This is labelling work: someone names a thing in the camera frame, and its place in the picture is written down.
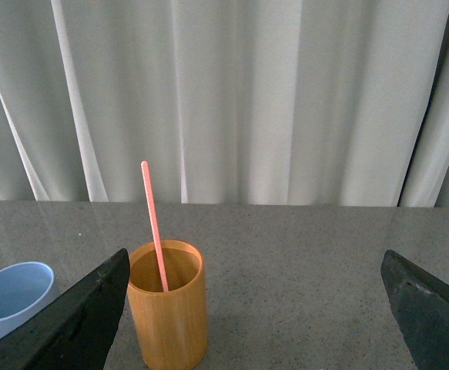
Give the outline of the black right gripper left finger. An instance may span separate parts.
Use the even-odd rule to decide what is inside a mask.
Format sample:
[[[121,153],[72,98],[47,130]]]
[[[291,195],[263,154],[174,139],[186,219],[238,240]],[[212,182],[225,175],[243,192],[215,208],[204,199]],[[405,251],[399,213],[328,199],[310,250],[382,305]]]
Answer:
[[[120,249],[51,304],[0,339],[0,369],[102,369],[129,282]]]

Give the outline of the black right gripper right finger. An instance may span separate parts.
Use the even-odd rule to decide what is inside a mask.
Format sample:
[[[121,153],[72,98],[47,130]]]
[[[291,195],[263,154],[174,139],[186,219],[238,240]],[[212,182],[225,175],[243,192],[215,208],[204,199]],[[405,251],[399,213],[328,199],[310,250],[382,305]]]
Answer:
[[[392,250],[380,274],[416,367],[449,369],[449,285]]]

